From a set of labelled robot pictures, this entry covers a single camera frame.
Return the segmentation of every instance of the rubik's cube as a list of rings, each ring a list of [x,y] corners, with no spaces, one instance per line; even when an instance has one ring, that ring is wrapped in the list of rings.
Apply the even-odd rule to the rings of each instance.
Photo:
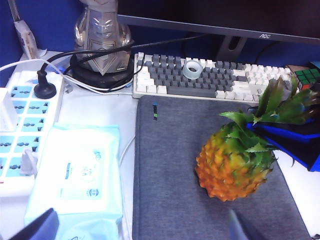
[[[310,88],[320,77],[320,72],[316,68],[295,71],[294,73],[299,80],[298,87],[300,90]]]

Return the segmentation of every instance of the tape roll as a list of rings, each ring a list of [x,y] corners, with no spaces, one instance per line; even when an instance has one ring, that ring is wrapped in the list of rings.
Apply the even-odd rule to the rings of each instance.
[[[202,73],[202,66],[199,62],[189,60],[183,65],[182,74],[188,79],[198,79]]]

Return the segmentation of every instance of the monitor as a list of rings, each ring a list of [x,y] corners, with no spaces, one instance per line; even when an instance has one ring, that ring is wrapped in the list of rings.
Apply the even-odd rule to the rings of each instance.
[[[318,0],[118,0],[121,23],[320,44]]]

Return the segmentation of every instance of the power strip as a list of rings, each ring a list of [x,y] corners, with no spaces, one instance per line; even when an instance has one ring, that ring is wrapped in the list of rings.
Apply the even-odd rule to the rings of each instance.
[[[57,93],[50,99],[39,99],[33,90],[38,83],[37,77],[36,71],[15,72],[6,86],[18,115],[18,124],[15,131],[0,132],[0,197],[31,193],[35,175],[20,172],[23,150],[32,150],[39,169],[48,132],[58,120],[64,81],[59,74],[48,73],[47,80],[55,85]]]

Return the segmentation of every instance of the desk surface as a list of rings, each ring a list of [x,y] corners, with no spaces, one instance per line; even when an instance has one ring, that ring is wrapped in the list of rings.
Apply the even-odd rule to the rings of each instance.
[[[48,58],[53,54],[50,52],[45,57]],[[41,65],[40,62],[21,64],[16,67],[15,72],[37,71]],[[119,92],[130,93],[132,88],[125,88]],[[119,152],[122,153],[135,135],[137,104],[138,99],[130,95],[99,95],[73,86],[71,93],[63,95],[58,121],[97,126],[117,124],[120,130]],[[134,152],[133,143],[124,155],[120,168],[124,182],[125,211],[130,230],[133,211]],[[291,158],[281,151],[275,151],[275,155],[309,234],[314,236],[320,233],[320,188],[318,187],[320,172],[308,172],[298,162],[291,167]],[[23,219],[27,202],[28,197],[0,199],[0,233],[5,240],[24,227]]]

